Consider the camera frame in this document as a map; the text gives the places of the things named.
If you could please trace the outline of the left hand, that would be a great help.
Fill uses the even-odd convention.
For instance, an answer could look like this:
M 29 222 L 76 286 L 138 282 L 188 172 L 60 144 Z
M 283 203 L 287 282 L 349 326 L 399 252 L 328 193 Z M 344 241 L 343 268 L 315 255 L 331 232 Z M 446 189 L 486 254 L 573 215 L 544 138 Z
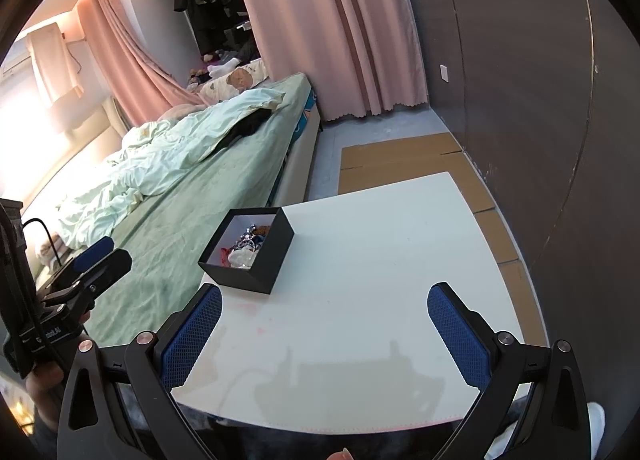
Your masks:
M 35 405 L 36 414 L 51 431 L 58 429 L 60 403 L 53 397 L 53 390 L 65 379 L 64 371 L 56 362 L 35 366 L 25 379 L 26 391 Z

